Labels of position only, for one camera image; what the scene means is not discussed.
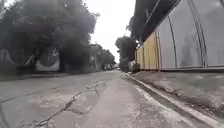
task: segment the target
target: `road surface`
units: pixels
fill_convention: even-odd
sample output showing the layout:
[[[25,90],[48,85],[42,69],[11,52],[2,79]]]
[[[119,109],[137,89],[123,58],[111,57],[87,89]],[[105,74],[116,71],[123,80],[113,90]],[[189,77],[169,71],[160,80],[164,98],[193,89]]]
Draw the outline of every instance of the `road surface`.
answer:
[[[0,128],[206,128],[119,71],[0,82]]]

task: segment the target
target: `road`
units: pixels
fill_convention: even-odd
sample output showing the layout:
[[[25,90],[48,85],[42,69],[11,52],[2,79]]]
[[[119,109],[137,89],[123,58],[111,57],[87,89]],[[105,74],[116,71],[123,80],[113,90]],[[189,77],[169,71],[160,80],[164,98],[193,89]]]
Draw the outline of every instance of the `road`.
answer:
[[[0,128],[206,128],[118,71],[0,82]]]

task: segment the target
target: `sky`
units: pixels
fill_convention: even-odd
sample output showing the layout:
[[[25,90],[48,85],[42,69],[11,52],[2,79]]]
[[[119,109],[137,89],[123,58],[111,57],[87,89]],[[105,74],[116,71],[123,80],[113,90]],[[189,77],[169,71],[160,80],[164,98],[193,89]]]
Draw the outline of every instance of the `sky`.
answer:
[[[15,0],[7,0],[6,6]],[[99,13],[91,43],[98,43],[110,50],[119,62],[119,54],[115,46],[118,37],[129,36],[126,30],[131,16],[134,14],[135,0],[84,0],[90,12]]]

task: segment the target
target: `metal fence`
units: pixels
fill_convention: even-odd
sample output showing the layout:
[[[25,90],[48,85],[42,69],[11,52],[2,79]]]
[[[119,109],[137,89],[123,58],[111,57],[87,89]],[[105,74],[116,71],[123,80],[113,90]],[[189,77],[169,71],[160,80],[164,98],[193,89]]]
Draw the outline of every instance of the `metal fence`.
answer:
[[[141,69],[224,67],[220,0],[181,0],[136,51]]]

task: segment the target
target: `curb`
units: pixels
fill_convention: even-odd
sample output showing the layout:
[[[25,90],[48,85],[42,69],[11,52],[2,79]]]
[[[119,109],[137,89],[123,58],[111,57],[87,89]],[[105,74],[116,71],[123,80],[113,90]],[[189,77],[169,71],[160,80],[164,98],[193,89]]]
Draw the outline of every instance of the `curb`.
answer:
[[[55,77],[66,77],[69,76],[69,74],[52,74],[52,75],[27,75],[27,76],[19,76],[19,77],[9,77],[5,79],[0,79],[0,82],[4,81],[17,81],[17,80],[25,80],[25,79],[40,79],[40,78],[55,78]]]
[[[221,124],[217,120],[215,120],[207,115],[204,115],[197,110],[190,108],[189,106],[185,105],[184,102],[178,101],[172,97],[164,95],[159,90],[152,87],[151,85],[146,84],[146,83],[132,77],[131,75],[129,75],[127,73],[125,73],[125,75],[127,77],[129,77],[130,79],[134,80],[135,82],[137,82],[138,84],[142,85],[147,92],[150,91],[150,92],[155,93],[156,95],[159,95],[161,98],[165,99],[167,102],[169,102],[170,104],[175,106],[175,108],[178,109],[179,111],[187,113],[188,115],[195,118],[196,120],[203,122],[204,124],[207,124],[208,126],[211,126],[213,128],[224,128],[224,124]]]

